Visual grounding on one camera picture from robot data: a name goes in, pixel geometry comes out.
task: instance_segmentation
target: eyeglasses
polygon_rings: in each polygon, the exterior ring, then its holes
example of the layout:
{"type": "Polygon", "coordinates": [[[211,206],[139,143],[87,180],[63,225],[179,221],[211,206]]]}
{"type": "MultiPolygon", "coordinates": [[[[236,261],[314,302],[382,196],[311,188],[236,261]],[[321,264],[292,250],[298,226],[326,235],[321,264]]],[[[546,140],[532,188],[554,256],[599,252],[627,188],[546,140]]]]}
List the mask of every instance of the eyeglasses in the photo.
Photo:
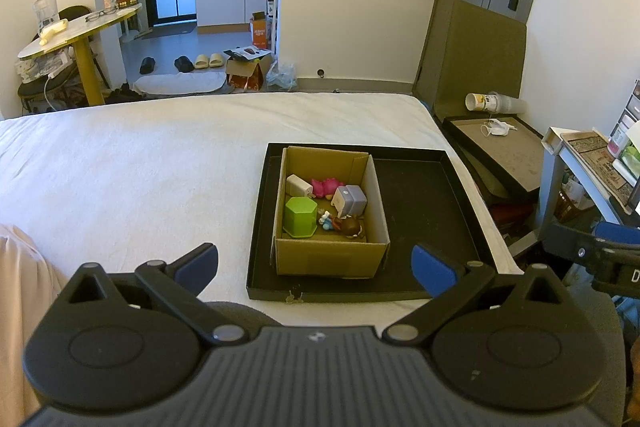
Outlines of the eyeglasses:
{"type": "Polygon", "coordinates": [[[84,20],[87,22],[93,22],[93,21],[97,21],[100,17],[102,17],[103,15],[111,15],[112,13],[116,13],[118,11],[118,7],[117,6],[113,6],[107,10],[100,10],[99,12],[93,12],[93,13],[89,13],[89,15],[87,15],[84,20]]]}

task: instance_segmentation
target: paper cup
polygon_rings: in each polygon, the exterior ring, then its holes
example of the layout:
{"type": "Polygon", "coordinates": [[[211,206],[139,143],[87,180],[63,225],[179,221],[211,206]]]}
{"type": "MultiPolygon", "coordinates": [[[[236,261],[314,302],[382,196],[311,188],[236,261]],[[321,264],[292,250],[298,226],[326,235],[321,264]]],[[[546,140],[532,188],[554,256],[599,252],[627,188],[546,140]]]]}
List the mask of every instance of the paper cup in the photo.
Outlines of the paper cup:
{"type": "Polygon", "coordinates": [[[469,111],[498,112],[498,97],[494,94],[478,94],[470,92],[465,98],[469,111]]]}

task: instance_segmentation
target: bag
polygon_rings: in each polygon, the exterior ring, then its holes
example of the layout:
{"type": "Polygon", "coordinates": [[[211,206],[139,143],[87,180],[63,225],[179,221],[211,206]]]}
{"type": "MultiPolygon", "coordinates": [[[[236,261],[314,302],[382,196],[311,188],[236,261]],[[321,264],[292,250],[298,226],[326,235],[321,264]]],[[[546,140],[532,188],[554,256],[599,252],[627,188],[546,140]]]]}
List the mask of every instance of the bag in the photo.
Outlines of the bag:
{"type": "Polygon", "coordinates": [[[296,67],[293,64],[280,65],[277,60],[274,61],[267,73],[267,86],[270,90],[295,90],[298,87],[296,67]]]}

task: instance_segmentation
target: slipper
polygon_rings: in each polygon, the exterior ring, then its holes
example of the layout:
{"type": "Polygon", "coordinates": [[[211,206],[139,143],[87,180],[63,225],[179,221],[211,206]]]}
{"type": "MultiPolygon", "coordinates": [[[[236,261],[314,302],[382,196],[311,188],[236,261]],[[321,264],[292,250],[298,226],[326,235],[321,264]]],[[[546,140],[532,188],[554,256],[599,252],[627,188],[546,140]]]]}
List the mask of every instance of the slipper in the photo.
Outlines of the slipper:
{"type": "Polygon", "coordinates": [[[140,64],[140,74],[152,73],[156,67],[156,61],[153,57],[145,57],[140,64]]]}
{"type": "Polygon", "coordinates": [[[198,55],[196,57],[196,62],[194,64],[194,67],[197,70],[204,70],[206,68],[209,67],[209,59],[207,58],[207,55],[198,55]]]}
{"type": "Polygon", "coordinates": [[[174,66],[180,73],[190,73],[193,71],[193,63],[184,55],[175,59],[174,66]]]}
{"type": "Polygon", "coordinates": [[[222,55],[220,55],[219,53],[214,53],[213,55],[211,55],[211,58],[209,59],[209,68],[219,68],[220,66],[222,66],[222,64],[224,64],[222,55]]]}

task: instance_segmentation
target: white slipper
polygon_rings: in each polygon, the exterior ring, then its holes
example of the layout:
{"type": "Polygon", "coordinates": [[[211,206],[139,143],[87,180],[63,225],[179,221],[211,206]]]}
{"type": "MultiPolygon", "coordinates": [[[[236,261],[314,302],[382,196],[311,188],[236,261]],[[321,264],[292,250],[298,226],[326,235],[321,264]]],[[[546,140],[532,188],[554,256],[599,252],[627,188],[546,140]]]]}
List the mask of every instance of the white slipper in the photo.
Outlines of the white slipper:
{"type": "Polygon", "coordinates": [[[214,53],[213,55],[211,55],[211,58],[209,60],[209,68],[219,68],[224,63],[225,61],[223,60],[222,55],[220,55],[219,53],[214,53]]]}
{"type": "Polygon", "coordinates": [[[205,70],[206,68],[209,67],[209,59],[207,58],[207,55],[198,55],[196,57],[196,62],[193,65],[194,68],[196,68],[197,70],[205,70]]]}

